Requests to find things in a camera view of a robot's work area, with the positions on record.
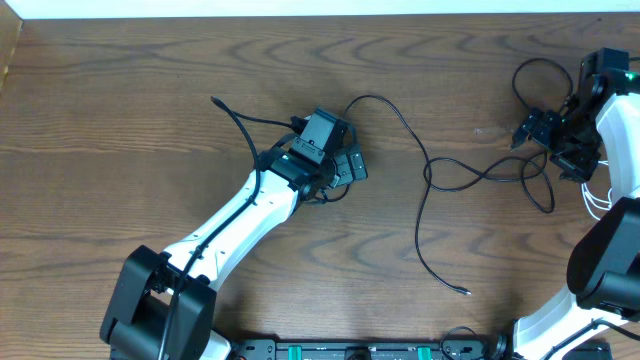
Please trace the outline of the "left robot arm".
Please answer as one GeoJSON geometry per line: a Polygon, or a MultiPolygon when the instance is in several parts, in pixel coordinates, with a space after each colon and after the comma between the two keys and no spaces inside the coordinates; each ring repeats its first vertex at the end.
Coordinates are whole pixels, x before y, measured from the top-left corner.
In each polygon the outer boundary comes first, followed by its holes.
{"type": "Polygon", "coordinates": [[[323,109],[294,117],[291,133],[254,156],[246,183],[197,230],[125,260],[99,337],[113,359],[226,359],[229,340],[212,327],[222,284],[272,229],[304,202],[328,202],[367,171],[352,124],[323,109]]]}

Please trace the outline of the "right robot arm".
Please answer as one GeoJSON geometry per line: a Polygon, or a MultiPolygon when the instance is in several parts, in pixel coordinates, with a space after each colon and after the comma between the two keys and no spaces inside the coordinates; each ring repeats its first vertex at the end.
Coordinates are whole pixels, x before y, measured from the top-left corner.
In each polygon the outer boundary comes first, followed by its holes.
{"type": "Polygon", "coordinates": [[[513,323],[504,359],[596,359],[602,351],[586,343],[605,330],[639,338],[624,327],[639,320],[639,75],[631,61],[610,48],[585,56],[560,109],[531,109],[513,134],[513,146],[534,141],[580,184],[605,161],[611,198],[574,247],[564,287],[513,323]]]}

